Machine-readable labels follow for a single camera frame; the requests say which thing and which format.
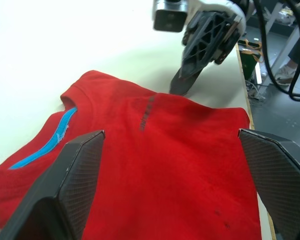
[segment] blue trim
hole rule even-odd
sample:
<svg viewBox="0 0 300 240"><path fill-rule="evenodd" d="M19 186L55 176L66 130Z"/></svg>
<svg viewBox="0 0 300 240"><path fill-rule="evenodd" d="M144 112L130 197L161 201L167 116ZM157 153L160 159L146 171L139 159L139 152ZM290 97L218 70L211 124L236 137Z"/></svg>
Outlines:
<svg viewBox="0 0 300 240"><path fill-rule="evenodd" d="M29 163L32 163L33 161L37 160L38 158L42 157L43 155L46 155L47 153L51 152L57 146L57 144L64 138L68 128L69 121L76 111L77 108L74 107L68 110L67 112L65 112L50 140L39 151L18 161L17 163L12 165L10 169L22 168L28 165Z"/></svg>

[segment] floor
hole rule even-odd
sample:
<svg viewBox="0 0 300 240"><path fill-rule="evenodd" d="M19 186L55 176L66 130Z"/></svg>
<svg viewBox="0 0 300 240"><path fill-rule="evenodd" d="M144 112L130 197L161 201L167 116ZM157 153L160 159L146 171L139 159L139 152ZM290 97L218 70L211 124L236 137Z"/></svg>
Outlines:
<svg viewBox="0 0 300 240"><path fill-rule="evenodd" d="M245 37L248 40L260 39L259 29L247 27L246 31ZM285 46L287 39L287 37L278 34L269 34L267 43L271 64ZM261 64L260 68L262 73L267 72L264 64ZM295 86L294 91L300 93L300 77ZM291 100L273 85L267 87L263 97L265 99L262 102L250 99L255 129L293 140L300 146L300 102ZM280 234L277 234L277 240L282 240Z"/></svg>

